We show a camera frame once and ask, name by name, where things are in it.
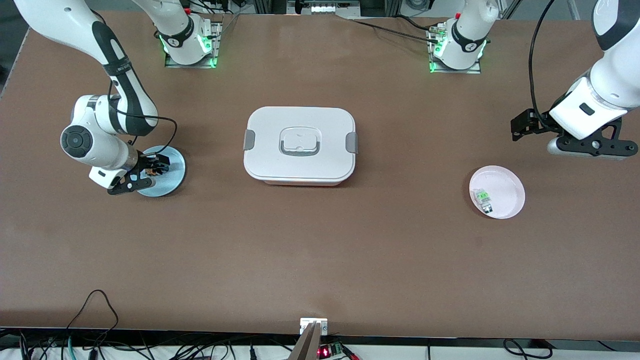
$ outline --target connector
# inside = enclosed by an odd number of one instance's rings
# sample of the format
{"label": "connector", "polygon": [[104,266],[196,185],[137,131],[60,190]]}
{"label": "connector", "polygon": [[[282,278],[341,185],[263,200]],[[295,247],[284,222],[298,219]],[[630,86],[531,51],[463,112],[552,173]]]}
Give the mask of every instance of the connector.
{"label": "connector", "polygon": [[258,357],[255,355],[255,349],[253,348],[253,343],[250,344],[251,347],[249,348],[249,358],[250,360],[258,360]]}

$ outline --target mounting plate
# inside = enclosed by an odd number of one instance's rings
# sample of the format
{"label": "mounting plate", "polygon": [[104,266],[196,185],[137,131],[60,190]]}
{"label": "mounting plate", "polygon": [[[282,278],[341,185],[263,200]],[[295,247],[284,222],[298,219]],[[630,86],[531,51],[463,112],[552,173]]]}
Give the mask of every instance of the mounting plate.
{"label": "mounting plate", "polygon": [[322,336],[329,334],[329,327],[327,326],[327,320],[322,318],[300,318],[300,335],[307,328],[309,323],[320,322],[322,327]]}

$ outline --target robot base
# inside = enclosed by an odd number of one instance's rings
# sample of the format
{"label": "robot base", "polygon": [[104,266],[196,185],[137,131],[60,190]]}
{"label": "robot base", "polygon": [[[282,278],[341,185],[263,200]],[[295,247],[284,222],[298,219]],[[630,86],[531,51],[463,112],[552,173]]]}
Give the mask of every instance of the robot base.
{"label": "robot base", "polygon": [[220,51],[220,37],[222,36],[222,23],[221,22],[211,22],[209,19],[204,19],[205,23],[209,26],[205,26],[205,36],[212,36],[212,39],[202,38],[202,46],[206,51],[211,49],[211,51],[202,58],[202,60],[197,63],[191,65],[182,65],[175,62],[171,59],[166,47],[164,49],[164,67],[169,68],[196,68],[196,69],[215,69],[218,66],[218,52]]}
{"label": "robot base", "polygon": [[[154,146],[145,150],[145,154],[158,151],[162,149],[162,146]],[[184,180],[184,174],[186,172],[186,163],[182,154],[173,147],[167,146],[160,154],[169,158],[171,165],[169,165],[169,171],[162,175],[154,176],[153,180],[156,182],[154,186],[138,190],[144,196],[159,197],[165,196],[174,191],[180,186],[182,180]],[[140,174],[140,178],[147,177],[145,172]]]}
{"label": "robot base", "polygon": [[440,47],[442,46],[442,43],[445,40],[446,27],[447,27],[447,23],[441,22],[437,25],[437,28],[438,28],[437,33],[432,33],[431,31],[425,31],[428,39],[435,39],[438,41],[437,44],[433,44],[431,42],[427,43],[427,50],[429,52],[429,72],[449,72],[449,73],[453,72],[457,74],[480,74],[481,73],[480,58],[482,57],[482,50],[480,50],[480,54],[476,62],[468,69],[463,69],[463,70],[452,69],[444,65],[441,59],[434,56],[435,52],[440,51]]}

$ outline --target white food container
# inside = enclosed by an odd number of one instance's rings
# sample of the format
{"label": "white food container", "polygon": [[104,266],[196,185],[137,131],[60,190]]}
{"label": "white food container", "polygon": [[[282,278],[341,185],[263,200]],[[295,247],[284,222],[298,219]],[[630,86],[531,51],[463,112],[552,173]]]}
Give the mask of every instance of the white food container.
{"label": "white food container", "polygon": [[356,165],[358,136],[338,108],[259,108],[244,133],[244,168],[267,184],[334,186]]}

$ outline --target gray latch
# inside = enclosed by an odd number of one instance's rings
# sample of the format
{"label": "gray latch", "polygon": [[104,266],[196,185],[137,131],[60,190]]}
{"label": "gray latch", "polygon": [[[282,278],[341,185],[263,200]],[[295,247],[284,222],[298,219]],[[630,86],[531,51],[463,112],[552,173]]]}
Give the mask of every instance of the gray latch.
{"label": "gray latch", "polygon": [[255,131],[253,130],[245,130],[244,131],[244,151],[253,149],[255,145]]}
{"label": "gray latch", "polygon": [[356,134],[355,132],[348,133],[345,141],[346,141],[347,151],[350,152],[351,154],[357,154],[358,153],[358,134]]}

